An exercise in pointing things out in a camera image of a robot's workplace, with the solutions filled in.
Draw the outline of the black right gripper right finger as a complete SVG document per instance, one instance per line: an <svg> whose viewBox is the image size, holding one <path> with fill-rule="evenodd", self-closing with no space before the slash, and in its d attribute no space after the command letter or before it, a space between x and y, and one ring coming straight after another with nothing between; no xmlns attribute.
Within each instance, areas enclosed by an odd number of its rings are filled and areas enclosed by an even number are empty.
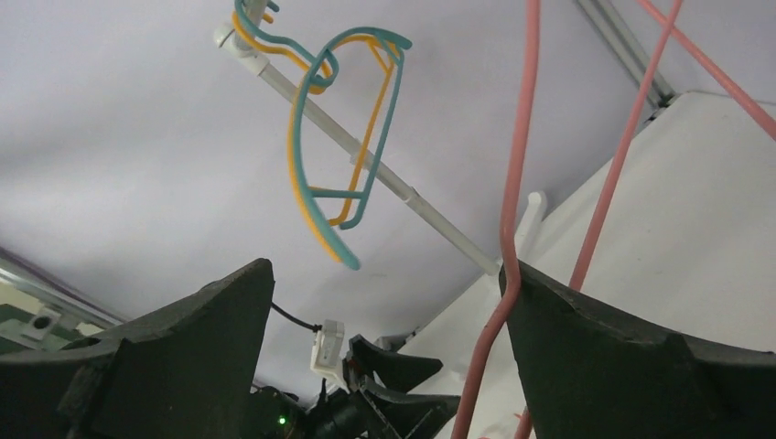
<svg viewBox="0 0 776 439"><path fill-rule="evenodd" d="M540 438L772 438L775 356L693 337L533 268L507 321Z"/></svg>

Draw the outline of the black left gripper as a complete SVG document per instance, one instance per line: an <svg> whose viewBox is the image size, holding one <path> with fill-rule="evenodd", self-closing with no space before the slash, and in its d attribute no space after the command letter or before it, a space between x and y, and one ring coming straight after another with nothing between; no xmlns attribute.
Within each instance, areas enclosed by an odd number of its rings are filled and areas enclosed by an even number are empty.
<svg viewBox="0 0 776 439"><path fill-rule="evenodd" d="M358 392L334 391L312 408L264 386L248 395L247 438L435 438L457 413L457 395L407 394L443 368L440 359L385 350L362 335L349 340L356 377L378 378Z"/></svg>

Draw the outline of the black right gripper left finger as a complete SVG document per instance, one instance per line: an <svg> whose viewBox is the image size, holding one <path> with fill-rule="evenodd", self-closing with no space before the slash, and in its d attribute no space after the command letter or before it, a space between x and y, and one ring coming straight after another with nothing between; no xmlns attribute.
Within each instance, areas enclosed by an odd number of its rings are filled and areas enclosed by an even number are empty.
<svg viewBox="0 0 776 439"><path fill-rule="evenodd" d="M1 358L4 438L236 438L273 299L257 259L56 351Z"/></svg>

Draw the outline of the pink wire hanger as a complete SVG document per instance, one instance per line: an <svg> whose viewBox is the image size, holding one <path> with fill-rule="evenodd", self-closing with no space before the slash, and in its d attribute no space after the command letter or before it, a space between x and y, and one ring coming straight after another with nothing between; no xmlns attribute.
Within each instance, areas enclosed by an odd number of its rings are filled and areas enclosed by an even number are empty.
<svg viewBox="0 0 776 439"><path fill-rule="evenodd" d="M519 297L521 274L514 234L517 229L516 217L523 178L523 164L529 140L538 76L541 8L542 2L540 0L530 0L525 3L526 37L523 52L523 71L512 134L512 149L501 204L499 228L502 262L507 274L506 291L481 330L472 351L468 373L451 434L453 438L466 438L469 435L491 349Z"/></svg>
<svg viewBox="0 0 776 439"><path fill-rule="evenodd" d="M645 103L647 91L652 84L663 50L674 29L674 22L679 15L682 4L682 0L675 0L673 2L669 16L663 24L663 30L658 43L653 50L649 64L641 80L637 97L632 105L629 119L623 131L623 135L620 138L619 146L612 159L609 173L607 174L604 186L601 189L597 206L588 225L586 237L583 240L583 245L577 257L577 263L570 279L570 286L574 289L579 290L587 277L587 271L598 244L604 221L609 212L611 200L613 199L615 188L620 179L621 170L629 151L632 138L635 134L639 113ZM539 1L528 1L526 3L527 37L526 48L524 51L523 77L518 102L518 114L515 121L514 136L512 140L510 169L508 173L509 177L516 178L517 183L522 182L523 161L527 148L535 83L538 74L540 9L541 3Z"/></svg>
<svg viewBox="0 0 776 439"><path fill-rule="evenodd" d="M748 114L750 119L772 140L775 140L775 119L675 25L676 18L683 5L682 1L676 0L673 2L668 16L665 16L651 1L638 0L637 4L662 28L656 48L650 55L646 71L641 80L639 101L643 102L645 100L646 90L652 83L667 41L672 37L727 92L729 97Z"/></svg>

